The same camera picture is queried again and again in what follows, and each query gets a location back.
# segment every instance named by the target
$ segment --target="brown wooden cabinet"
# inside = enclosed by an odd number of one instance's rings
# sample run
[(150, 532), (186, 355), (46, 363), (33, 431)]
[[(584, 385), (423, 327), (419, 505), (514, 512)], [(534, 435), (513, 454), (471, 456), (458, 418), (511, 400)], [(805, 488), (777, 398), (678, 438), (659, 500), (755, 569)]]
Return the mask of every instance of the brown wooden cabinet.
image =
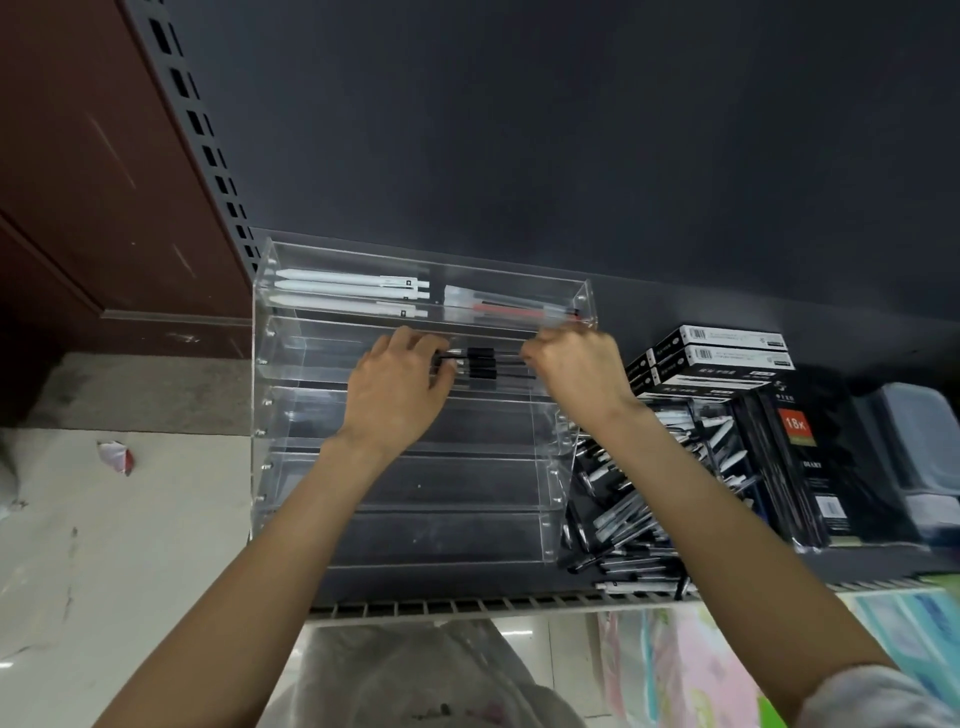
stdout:
[(127, 20), (0, 5), (0, 307), (65, 351), (250, 355), (251, 286)]

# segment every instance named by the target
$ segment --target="pile of pens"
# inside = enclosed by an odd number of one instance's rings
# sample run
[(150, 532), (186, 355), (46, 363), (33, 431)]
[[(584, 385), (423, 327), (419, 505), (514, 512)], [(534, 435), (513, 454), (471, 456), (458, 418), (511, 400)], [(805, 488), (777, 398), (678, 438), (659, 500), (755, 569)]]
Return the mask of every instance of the pile of pens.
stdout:
[(452, 359), (457, 363), (457, 377), (468, 380), (536, 379), (537, 376), (527, 369), (527, 365), (517, 352), (503, 352), (489, 347), (467, 347), (448, 349), (433, 357), (433, 367), (439, 367), (444, 360)]
[[(760, 507), (751, 490), (759, 476), (728, 405), (663, 400), (648, 406), (708, 471), (749, 506)], [(639, 491), (586, 434), (577, 443), (574, 471), (582, 495), (567, 505), (562, 536), (569, 553), (562, 566), (571, 573), (599, 570), (603, 576), (594, 587), (607, 593), (667, 593), (679, 600), (695, 589)]]
[(373, 316), (425, 317), (415, 302), (430, 299), (430, 281), (408, 276), (368, 276), (360, 273), (281, 268), (276, 271), (273, 305)]
[(371, 276), (361, 273), (280, 268), (267, 300), (277, 306), (343, 311), (372, 316), (427, 318), (417, 306), (443, 303), (444, 319), (475, 323), (488, 318), (534, 318), (549, 325), (581, 320), (573, 307), (517, 296), (475, 291), (463, 286), (439, 286), (431, 294), (430, 281), (415, 276)]

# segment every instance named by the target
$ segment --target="boxed pen set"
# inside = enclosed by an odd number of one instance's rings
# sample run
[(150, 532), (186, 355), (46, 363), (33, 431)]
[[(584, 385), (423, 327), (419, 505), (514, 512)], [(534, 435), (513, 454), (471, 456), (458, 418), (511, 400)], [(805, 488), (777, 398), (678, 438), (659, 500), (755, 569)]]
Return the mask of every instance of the boxed pen set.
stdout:
[(762, 474), (771, 525), (795, 547), (922, 543), (838, 374), (781, 373), (732, 409)]
[(631, 362), (627, 377), (643, 400), (727, 401), (793, 370), (778, 333), (683, 325)]

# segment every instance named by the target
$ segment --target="gray plastic container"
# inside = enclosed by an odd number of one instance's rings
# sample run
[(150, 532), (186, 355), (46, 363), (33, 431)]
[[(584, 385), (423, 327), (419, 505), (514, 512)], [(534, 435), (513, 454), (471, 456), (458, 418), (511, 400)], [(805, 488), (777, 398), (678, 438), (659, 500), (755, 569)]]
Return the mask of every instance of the gray plastic container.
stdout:
[(867, 402), (876, 426), (868, 431), (924, 540), (960, 544), (960, 423), (947, 398), (935, 389), (894, 382)]

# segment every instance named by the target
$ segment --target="clear acrylic pen display rack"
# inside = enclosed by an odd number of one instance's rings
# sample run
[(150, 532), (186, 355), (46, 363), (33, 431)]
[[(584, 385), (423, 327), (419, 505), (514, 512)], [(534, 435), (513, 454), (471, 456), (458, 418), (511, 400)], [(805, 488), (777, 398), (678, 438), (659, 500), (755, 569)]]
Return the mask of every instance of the clear acrylic pen display rack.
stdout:
[(556, 561), (577, 428), (518, 354), (595, 322), (584, 280), (271, 241), (254, 284), (252, 533), (344, 418), (381, 335), (439, 333), (458, 375), (437, 421), (373, 484), (331, 567)]

